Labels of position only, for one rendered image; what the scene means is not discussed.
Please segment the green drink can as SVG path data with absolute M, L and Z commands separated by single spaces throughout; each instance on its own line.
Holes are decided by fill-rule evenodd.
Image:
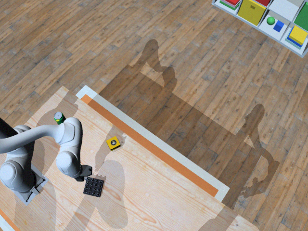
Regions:
M 54 114 L 54 119 L 58 123 L 58 125 L 64 123 L 64 121 L 66 120 L 65 116 L 61 112 L 56 112 Z

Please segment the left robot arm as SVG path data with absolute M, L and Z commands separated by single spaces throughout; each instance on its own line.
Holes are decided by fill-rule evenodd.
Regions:
M 44 182 L 31 169 L 35 140 L 51 136 L 60 144 L 56 158 L 58 169 L 67 176 L 80 171 L 80 150 L 83 138 L 81 122 L 75 117 L 67 118 L 59 125 L 42 125 L 30 128 L 18 125 L 12 128 L 0 118 L 0 154 L 7 153 L 0 167 L 0 180 L 11 190 L 19 192 L 24 200 L 32 193 L 38 195 L 37 187 Z

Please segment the black knob box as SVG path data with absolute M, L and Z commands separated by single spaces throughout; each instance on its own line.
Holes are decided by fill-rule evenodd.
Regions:
M 88 194 L 96 197 L 101 197 L 104 180 L 87 177 L 83 194 Z

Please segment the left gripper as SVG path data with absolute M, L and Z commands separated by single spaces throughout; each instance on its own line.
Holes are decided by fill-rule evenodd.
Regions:
M 89 180 L 87 177 L 90 175 L 92 175 L 92 167 L 89 165 L 80 165 L 80 171 L 76 175 L 70 177 L 75 178 L 76 181 L 83 182 L 84 180 Z

